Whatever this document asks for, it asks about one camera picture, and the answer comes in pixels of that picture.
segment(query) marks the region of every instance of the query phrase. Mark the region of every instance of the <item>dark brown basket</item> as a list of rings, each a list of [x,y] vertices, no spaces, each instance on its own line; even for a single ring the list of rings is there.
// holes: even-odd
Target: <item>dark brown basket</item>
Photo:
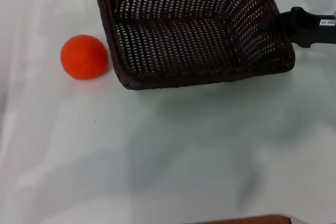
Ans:
[[[98,0],[114,70],[128,89],[236,81],[289,71],[285,35],[258,23],[274,0]]]

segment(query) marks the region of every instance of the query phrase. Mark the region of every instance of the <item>table surface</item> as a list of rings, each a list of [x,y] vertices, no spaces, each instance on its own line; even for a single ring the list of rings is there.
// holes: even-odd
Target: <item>table surface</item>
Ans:
[[[335,45],[296,47],[287,74],[128,91],[113,71],[76,81],[60,65],[71,36],[106,45],[96,0],[0,6],[0,223],[336,221]]]

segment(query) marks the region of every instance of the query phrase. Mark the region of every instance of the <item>wooden object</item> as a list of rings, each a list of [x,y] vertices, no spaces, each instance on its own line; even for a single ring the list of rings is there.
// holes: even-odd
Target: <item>wooden object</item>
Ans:
[[[245,219],[219,220],[200,224],[291,224],[291,220],[290,218],[282,215],[269,215]]]

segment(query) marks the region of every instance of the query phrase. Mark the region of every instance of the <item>orange ball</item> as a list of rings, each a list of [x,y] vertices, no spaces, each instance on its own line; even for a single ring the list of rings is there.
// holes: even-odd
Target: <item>orange ball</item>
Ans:
[[[90,80],[106,72],[109,59],[100,40],[88,35],[78,35],[69,39],[62,47],[61,63],[71,77]]]

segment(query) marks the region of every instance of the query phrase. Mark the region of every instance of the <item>handle label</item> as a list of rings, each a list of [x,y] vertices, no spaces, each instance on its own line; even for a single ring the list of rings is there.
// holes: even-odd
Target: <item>handle label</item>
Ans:
[[[321,19],[320,26],[336,26],[336,19]]]

